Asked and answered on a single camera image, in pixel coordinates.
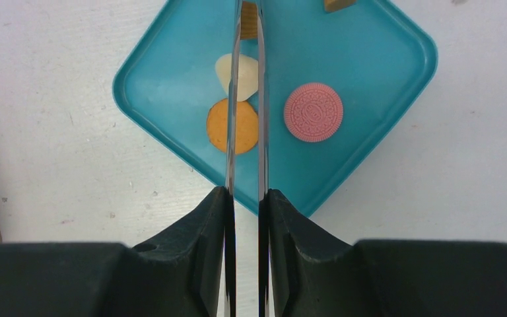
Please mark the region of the metal tongs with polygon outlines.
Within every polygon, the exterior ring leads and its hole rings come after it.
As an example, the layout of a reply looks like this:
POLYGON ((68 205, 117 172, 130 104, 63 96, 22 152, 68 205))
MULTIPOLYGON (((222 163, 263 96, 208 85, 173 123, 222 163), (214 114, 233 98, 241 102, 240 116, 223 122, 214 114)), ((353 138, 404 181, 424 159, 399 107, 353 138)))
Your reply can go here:
MULTIPOLYGON (((269 210, 267 194, 268 177, 268 136, 269 136, 269 99, 266 56, 265 56, 265 21, 263 1, 254 1, 258 9, 257 47, 258 47, 258 220, 257 220, 257 278, 258 278, 258 315, 269 315, 269 210)), ((225 174, 225 210, 224 215, 224 276, 225 302, 224 315, 236 315, 236 221, 234 207, 235 179, 235 140, 236 140, 236 108, 238 90, 238 58, 240 55, 240 12, 242 1, 235 2, 235 27, 232 44, 232 66, 228 95, 228 121, 226 144, 225 174)))

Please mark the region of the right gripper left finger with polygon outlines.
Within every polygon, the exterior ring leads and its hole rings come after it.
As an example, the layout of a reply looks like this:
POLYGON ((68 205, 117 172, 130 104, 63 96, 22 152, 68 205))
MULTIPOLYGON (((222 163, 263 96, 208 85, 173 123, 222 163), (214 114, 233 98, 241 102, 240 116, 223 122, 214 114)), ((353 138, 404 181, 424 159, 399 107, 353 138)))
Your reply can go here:
POLYGON ((215 316, 227 192, 128 247, 0 244, 0 316, 215 316))

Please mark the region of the small brown cookie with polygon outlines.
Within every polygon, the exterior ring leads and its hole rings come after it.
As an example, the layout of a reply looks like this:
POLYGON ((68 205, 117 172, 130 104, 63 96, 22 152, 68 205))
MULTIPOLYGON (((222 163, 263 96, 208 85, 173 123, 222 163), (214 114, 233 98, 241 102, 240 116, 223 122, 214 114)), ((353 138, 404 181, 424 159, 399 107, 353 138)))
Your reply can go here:
POLYGON ((240 39, 253 40, 257 38, 258 9, 255 2, 242 1, 240 12, 240 39))

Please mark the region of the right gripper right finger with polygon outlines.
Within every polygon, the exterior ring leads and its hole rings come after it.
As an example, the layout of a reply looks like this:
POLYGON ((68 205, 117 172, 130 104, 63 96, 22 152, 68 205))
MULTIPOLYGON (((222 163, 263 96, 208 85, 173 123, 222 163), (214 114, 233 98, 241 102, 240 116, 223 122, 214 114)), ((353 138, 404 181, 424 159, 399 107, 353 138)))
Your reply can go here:
POLYGON ((350 245, 270 190, 277 316, 507 316, 507 243, 350 245))

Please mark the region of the white heart cookie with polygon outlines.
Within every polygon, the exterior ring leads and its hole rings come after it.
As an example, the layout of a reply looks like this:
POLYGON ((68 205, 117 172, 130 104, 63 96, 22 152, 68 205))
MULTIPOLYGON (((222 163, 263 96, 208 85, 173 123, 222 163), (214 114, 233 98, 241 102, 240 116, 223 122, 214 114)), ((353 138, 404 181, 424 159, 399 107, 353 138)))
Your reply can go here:
MULTIPOLYGON (((215 72, 223 91, 229 95, 232 54, 222 55, 215 63, 215 72)), ((258 61, 240 54, 238 58, 238 90, 237 101, 246 101, 258 90, 258 61)))

